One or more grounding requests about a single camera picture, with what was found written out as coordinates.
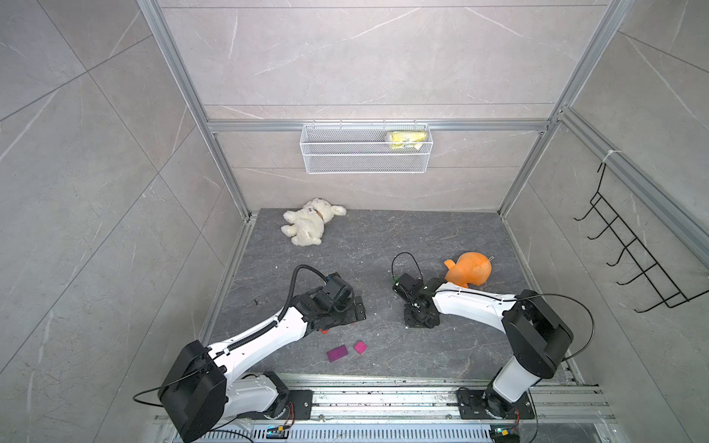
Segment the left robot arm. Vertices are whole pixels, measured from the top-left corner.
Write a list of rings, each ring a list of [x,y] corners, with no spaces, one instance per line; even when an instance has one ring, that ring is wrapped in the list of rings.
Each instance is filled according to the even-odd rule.
[[[218,343],[192,341],[180,351],[155,392],[182,441],[201,439],[225,417],[280,417],[290,408],[290,389],[271,371],[251,376],[249,369],[312,332],[365,320],[363,299],[351,284],[338,273],[317,275],[323,284],[302,295],[293,276],[284,306],[262,323]]]

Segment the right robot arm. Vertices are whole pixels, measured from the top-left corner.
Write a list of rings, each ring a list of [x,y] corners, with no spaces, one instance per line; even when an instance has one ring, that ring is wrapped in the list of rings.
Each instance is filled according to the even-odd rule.
[[[411,327],[432,329],[442,315],[464,317],[504,332],[513,356],[474,396],[475,403],[496,419],[507,419],[516,404],[540,380],[550,380],[559,365],[578,353],[567,354],[574,334],[547,302],[548,293],[524,290],[501,295],[464,288],[433,278],[424,282],[407,273],[393,280],[393,291],[405,302],[404,317]]]

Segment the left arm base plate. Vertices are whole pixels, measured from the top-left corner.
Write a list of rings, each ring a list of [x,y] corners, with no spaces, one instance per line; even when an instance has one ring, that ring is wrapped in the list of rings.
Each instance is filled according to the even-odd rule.
[[[295,421],[309,420],[314,404],[313,396],[314,392],[311,389],[295,389],[294,391],[289,391],[286,400],[278,400],[276,405],[265,413],[242,413],[238,417],[276,421],[285,421],[286,419],[295,419]]]

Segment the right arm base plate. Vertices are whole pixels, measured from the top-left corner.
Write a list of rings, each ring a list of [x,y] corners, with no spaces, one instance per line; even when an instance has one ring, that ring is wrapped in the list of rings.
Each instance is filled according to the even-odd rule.
[[[517,402],[508,402],[490,389],[459,388],[455,397],[463,420],[535,419],[535,411],[527,392]]]

